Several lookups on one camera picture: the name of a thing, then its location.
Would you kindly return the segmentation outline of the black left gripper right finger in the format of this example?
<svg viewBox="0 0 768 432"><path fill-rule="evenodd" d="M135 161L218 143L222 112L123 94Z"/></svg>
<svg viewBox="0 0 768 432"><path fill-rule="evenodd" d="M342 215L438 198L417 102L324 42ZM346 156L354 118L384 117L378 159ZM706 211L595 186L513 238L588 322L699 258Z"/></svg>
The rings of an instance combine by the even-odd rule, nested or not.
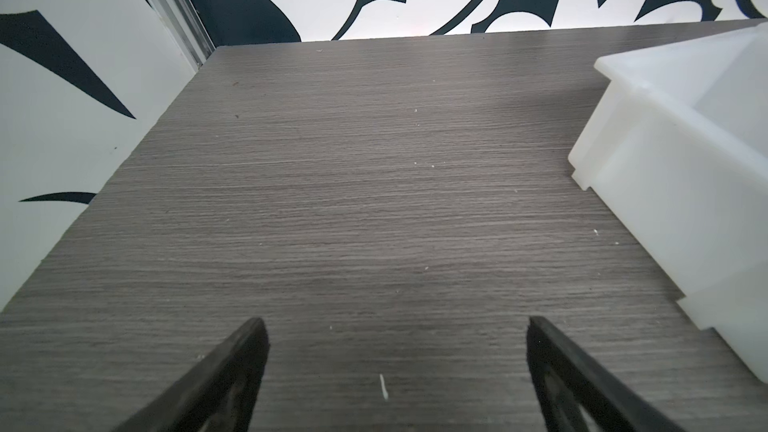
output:
<svg viewBox="0 0 768 432"><path fill-rule="evenodd" d="M543 316L531 316L527 365L549 431L680 431Z"/></svg>

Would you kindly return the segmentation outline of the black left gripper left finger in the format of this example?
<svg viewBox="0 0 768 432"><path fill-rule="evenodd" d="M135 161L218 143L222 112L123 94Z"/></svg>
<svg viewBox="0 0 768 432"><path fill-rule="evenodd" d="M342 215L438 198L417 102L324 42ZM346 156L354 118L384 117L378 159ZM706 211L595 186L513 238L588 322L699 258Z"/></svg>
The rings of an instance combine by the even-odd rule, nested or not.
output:
<svg viewBox="0 0 768 432"><path fill-rule="evenodd" d="M270 342L253 317L117 431L247 431Z"/></svg>

